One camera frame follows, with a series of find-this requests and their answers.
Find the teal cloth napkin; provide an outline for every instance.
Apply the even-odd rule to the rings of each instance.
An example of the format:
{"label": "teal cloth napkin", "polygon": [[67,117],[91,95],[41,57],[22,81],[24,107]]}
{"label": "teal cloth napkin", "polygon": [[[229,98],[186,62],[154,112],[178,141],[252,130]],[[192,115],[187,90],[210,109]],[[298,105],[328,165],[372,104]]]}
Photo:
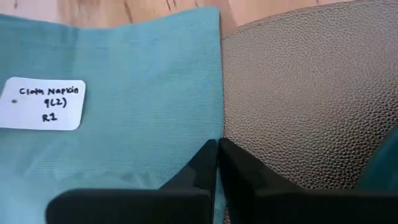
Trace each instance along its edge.
{"label": "teal cloth napkin", "polygon": [[[43,224],[68,189],[157,189],[223,135],[213,7],[115,29],[0,16],[0,90],[10,77],[83,80],[86,98],[75,131],[0,129],[2,224]],[[224,207],[218,184],[215,223]]]}

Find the wooden table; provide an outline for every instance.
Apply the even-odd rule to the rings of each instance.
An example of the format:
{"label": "wooden table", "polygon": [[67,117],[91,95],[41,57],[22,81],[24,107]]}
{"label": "wooden table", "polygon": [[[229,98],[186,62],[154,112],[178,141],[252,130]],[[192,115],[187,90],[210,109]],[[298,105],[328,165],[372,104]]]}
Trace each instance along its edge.
{"label": "wooden table", "polygon": [[217,6],[221,31],[294,9],[349,0],[0,0],[0,13],[77,27],[115,27]]}

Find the gray textured material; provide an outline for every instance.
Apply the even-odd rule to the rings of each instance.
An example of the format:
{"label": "gray textured material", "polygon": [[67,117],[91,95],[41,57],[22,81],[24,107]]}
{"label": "gray textured material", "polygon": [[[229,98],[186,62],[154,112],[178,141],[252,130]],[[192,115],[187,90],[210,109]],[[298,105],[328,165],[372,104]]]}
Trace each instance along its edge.
{"label": "gray textured material", "polygon": [[223,37],[224,136],[307,188],[353,188],[398,121],[398,1],[354,1]]}

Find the paper label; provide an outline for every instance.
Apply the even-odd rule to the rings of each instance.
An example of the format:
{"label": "paper label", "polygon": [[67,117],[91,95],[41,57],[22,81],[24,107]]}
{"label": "paper label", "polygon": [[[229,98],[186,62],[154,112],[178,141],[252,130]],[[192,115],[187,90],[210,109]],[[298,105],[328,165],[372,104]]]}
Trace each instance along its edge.
{"label": "paper label", "polygon": [[75,130],[80,125],[85,92],[81,80],[12,77],[0,97],[0,128]]}

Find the fabric weave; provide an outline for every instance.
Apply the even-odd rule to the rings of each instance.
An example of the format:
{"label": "fabric weave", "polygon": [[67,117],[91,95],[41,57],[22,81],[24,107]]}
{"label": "fabric weave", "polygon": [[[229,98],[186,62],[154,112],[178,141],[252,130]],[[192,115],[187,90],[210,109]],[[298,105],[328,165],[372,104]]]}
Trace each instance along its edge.
{"label": "fabric weave", "polygon": [[0,16],[0,90],[10,77],[87,87],[76,131],[0,129],[0,223],[44,223],[47,202],[67,189],[166,183],[223,135],[220,57],[213,7],[115,29]]}

